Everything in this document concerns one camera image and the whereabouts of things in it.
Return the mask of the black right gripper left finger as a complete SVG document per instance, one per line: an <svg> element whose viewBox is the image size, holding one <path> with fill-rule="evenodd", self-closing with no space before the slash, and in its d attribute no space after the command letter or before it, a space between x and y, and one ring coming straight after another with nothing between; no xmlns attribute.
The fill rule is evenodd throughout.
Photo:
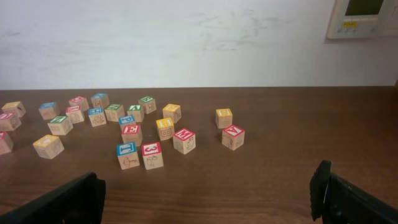
<svg viewBox="0 0 398 224"><path fill-rule="evenodd" d="M1 215L1 223L101 223L106 182L89 172Z"/></svg>

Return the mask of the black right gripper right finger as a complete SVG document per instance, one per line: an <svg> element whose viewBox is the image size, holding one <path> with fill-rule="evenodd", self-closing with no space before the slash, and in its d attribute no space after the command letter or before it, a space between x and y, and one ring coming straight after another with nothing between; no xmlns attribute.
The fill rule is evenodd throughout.
<svg viewBox="0 0 398 224"><path fill-rule="evenodd" d="M323 160L310 180L312 220L324 224L397 224L397 210L332 173Z"/></svg>

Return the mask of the yellow C block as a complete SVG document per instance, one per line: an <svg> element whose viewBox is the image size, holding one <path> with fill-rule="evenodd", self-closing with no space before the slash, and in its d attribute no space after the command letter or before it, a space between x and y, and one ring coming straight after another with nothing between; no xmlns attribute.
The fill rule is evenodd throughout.
<svg viewBox="0 0 398 224"><path fill-rule="evenodd" d="M33 143L39 157L53 159L65 150L58 136L47 134Z"/></svg>

